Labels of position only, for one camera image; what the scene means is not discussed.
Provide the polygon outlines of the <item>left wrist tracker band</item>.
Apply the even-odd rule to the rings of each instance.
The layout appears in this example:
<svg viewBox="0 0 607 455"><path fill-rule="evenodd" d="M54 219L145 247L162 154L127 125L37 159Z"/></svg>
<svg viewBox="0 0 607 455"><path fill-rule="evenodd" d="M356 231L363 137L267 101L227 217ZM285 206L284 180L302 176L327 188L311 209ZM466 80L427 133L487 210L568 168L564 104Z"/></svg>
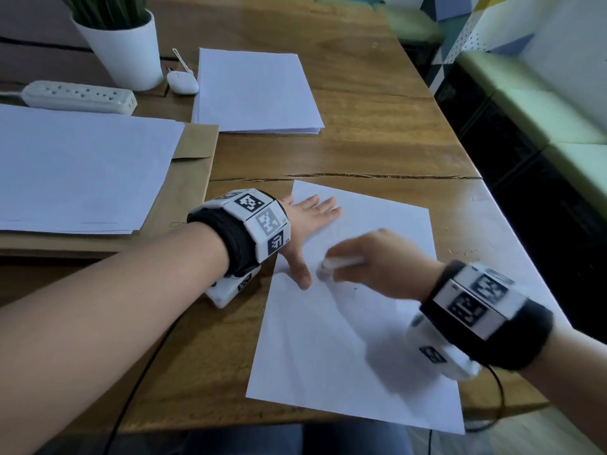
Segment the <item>left wrist tracker band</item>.
<svg viewBox="0 0 607 455"><path fill-rule="evenodd" d="M205 201L187 215L213 229L226 246L229 267L206 296L226 307L259 273L262 263L291 240L291 223L273 196L257 189L229 191Z"/></svg>

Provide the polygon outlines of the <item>brown paper envelope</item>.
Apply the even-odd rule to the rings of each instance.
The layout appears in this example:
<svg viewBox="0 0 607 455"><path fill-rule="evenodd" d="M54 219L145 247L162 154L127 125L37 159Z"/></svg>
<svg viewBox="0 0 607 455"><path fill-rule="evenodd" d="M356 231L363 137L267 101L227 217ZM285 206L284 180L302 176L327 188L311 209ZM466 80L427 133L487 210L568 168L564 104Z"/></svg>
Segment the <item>brown paper envelope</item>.
<svg viewBox="0 0 607 455"><path fill-rule="evenodd" d="M103 259L182 224L208 188L218 126L186 123L162 188L140 230L131 234L0 231L0 264L29 259Z"/></svg>

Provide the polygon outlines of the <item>small stack of white paper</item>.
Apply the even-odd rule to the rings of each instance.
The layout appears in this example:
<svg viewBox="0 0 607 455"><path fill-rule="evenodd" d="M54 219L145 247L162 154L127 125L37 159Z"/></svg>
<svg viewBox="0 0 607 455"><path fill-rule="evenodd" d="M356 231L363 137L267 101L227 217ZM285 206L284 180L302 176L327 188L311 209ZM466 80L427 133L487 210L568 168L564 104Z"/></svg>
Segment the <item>small stack of white paper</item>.
<svg viewBox="0 0 607 455"><path fill-rule="evenodd" d="M297 54L199 48L197 81L192 123L286 135L325 127Z"/></svg>

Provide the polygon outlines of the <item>white power strip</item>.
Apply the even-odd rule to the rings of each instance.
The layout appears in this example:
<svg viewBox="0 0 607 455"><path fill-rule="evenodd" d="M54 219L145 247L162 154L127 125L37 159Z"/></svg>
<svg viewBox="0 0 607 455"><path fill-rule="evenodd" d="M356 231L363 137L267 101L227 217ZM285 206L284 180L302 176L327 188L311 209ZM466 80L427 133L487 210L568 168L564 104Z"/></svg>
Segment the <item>white power strip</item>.
<svg viewBox="0 0 607 455"><path fill-rule="evenodd" d="M21 91L0 91L32 108L131 116L138 106L131 90L57 81L34 81Z"/></svg>

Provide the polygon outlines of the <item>right wrist tracker band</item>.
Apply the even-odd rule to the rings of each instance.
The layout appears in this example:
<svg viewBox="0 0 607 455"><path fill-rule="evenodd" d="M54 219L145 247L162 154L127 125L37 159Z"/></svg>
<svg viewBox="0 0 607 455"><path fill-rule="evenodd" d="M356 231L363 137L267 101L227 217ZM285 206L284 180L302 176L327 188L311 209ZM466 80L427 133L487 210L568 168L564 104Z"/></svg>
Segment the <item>right wrist tracker band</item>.
<svg viewBox="0 0 607 455"><path fill-rule="evenodd" d="M482 367L529 366L555 326L550 308L480 262L445 264L406 329L407 346L437 374L473 379Z"/></svg>

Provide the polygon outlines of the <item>wrist tracker band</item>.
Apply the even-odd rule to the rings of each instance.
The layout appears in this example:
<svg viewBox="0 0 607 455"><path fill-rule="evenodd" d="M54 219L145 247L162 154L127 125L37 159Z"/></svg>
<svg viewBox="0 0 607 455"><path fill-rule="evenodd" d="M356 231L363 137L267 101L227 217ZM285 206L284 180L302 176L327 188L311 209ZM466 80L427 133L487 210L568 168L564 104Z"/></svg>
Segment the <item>wrist tracker band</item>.
<svg viewBox="0 0 607 455"><path fill-rule="evenodd" d="M406 329L407 346L437 374L473 379L482 367L529 366L555 326L550 308L480 262L445 264Z"/></svg>
<svg viewBox="0 0 607 455"><path fill-rule="evenodd" d="M205 201L187 215L213 229L226 246L229 267L206 296L226 307L259 273L262 263L291 240L291 223L273 196L257 189L229 191Z"/></svg>

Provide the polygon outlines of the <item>person's right forearm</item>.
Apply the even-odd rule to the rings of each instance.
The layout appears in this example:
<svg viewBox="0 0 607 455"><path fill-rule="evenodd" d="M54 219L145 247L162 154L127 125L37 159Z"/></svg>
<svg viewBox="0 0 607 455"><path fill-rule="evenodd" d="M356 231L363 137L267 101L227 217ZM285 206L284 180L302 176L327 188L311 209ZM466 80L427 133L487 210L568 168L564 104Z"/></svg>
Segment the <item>person's right forearm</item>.
<svg viewBox="0 0 607 455"><path fill-rule="evenodd" d="M519 373L607 454L607 344L556 323Z"/></svg>

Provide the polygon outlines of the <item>large stack of white paper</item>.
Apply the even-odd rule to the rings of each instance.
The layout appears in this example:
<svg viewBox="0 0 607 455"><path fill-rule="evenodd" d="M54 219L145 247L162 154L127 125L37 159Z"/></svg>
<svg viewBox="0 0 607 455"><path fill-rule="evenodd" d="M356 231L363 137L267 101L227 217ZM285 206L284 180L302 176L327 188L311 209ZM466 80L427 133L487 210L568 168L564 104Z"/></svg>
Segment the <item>large stack of white paper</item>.
<svg viewBox="0 0 607 455"><path fill-rule="evenodd" d="M130 234L185 124L0 104L0 231Z"/></svg>

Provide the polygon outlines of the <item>single white paper sheet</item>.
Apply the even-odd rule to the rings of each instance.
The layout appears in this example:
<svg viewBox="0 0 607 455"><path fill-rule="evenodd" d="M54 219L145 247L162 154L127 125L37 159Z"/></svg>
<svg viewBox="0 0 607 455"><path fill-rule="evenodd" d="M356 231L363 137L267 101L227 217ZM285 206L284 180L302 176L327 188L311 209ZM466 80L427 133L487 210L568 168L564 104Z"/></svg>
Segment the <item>single white paper sheet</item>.
<svg viewBox="0 0 607 455"><path fill-rule="evenodd" d="M420 304L316 275L330 247L381 228L435 258L429 210L302 181L291 192L296 202L335 197L343 213L303 246L313 276L308 290L299 289L277 257L246 396L464 434L458 383L406 336Z"/></svg>

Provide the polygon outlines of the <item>person's blue jeans legs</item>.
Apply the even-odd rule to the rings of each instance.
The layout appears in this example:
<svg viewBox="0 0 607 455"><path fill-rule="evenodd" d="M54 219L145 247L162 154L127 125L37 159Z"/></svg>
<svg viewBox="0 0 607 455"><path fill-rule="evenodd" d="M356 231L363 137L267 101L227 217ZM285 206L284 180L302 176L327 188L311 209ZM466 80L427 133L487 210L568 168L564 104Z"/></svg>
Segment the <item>person's blue jeans legs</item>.
<svg viewBox="0 0 607 455"><path fill-rule="evenodd" d="M368 419L189 432L179 455L414 455L407 429Z"/></svg>

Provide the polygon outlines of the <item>white pen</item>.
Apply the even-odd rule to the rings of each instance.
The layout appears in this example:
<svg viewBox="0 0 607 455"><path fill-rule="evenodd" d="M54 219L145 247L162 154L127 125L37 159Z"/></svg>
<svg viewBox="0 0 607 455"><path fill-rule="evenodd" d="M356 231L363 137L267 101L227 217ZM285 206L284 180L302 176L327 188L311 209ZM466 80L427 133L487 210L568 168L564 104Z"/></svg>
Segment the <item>white pen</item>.
<svg viewBox="0 0 607 455"><path fill-rule="evenodd" d="M333 279L337 270L358 266L362 263L364 263L363 257L325 257L317 269L317 275L321 280Z"/></svg>

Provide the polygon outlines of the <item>person's left hand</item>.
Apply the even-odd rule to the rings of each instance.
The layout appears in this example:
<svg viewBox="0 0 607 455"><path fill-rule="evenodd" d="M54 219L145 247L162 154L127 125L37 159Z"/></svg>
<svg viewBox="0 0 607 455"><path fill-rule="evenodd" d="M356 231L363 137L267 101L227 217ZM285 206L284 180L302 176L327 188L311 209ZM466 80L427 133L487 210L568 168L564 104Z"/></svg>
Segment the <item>person's left hand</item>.
<svg viewBox="0 0 607 455"><path fill-rule="evenodd" d="M319 198L319 196L313 195L309 198ZM294 203L294 206L283 206L291 224L291 238L285 246L300 246L302 248L311 235L327 227L342 215L342 208L338 206L326 214L312 213L308 209L309 198L300 203ZM284 247L280 250L283 256Z"/></svg>

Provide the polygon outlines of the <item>person's left forearm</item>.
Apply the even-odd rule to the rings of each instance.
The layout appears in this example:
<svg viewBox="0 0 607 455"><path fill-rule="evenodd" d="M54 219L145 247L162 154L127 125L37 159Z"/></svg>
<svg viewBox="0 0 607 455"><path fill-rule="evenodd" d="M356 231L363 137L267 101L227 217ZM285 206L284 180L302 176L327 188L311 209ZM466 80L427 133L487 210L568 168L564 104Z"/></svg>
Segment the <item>person's left forearm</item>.
<svg viewBox="0 0 607 455"><path fill-rule="evenodd" d="M0 455L29 455L108 391L228 268L194 222L0 309Z"/></svg>

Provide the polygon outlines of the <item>light green bench cushion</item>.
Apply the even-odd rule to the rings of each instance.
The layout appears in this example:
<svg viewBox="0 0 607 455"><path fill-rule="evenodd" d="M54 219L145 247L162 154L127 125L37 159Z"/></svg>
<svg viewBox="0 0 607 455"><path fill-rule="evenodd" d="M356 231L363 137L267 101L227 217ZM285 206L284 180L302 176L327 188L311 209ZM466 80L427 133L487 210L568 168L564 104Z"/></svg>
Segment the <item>light green bench cushion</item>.
<svg viewBox="0 0 607 455"><path fill-rule="evenodd" d="M607 221L607 144L554 144L543 156Z"/></svg>
<svg viewBox="0 0 607 455"><path fill-rule="evenodd" d="M384 3L376 3L372 7L376 13L385 17L391 31L401 43L440 44L444 41L443 30L420 9Z"/></svg>
<svg viewBox="0 0 607 455"><path fill-rule="evenodd" d="M537 148L551 143L607 145L605 132L577 107L558 95L527 65L512 56L460 52L455 63L482 91L482 102L460 134L495 108Z"/></svg>

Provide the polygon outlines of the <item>white plant pot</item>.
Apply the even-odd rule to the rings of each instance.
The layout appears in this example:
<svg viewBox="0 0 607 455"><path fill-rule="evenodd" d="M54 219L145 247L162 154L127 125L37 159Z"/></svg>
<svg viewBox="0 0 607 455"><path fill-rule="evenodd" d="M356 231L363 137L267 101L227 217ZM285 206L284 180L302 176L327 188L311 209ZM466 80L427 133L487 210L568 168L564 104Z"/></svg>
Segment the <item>white plant pot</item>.
<svg viewBox="0 0 607 455"><path fill-rule="evenodd" d="M144 25L119 30L85 27L72 16L72 23L119 88L148 91L164 82L154 14L147 8L144 12Z"/></svg>

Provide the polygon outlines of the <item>black bench base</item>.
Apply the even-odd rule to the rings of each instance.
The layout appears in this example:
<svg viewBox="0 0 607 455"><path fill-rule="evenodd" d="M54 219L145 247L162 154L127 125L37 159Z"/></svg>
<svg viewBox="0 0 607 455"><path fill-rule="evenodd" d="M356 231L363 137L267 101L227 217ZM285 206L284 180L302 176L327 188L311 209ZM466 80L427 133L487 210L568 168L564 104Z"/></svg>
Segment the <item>black bench base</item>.
<svg viewBox="0 0 607 455"><path fill-rule="evenodd" d="M466 51L489 52L469 47L460 52ZM446 59L438 52L422 69L440 110L567 319L607 343L607 221L543 156L548 145L563 143L537 148L495 108L460 134L483 98L455 63L460 52Z"/></svg>

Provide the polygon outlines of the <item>person's right hand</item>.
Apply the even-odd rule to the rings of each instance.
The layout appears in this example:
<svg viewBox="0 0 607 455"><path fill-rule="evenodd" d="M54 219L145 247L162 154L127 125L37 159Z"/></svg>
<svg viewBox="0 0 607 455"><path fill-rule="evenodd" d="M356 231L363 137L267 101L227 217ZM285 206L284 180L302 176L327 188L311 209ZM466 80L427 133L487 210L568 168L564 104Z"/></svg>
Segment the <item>person's right hand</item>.
<svg viewBox="0 0 607 455"><path fill-rule="evenodd" d="M373 251L375 283L363 285L394 299L425 301L446 267L388 229L345 240L328 251Z"/></svg>

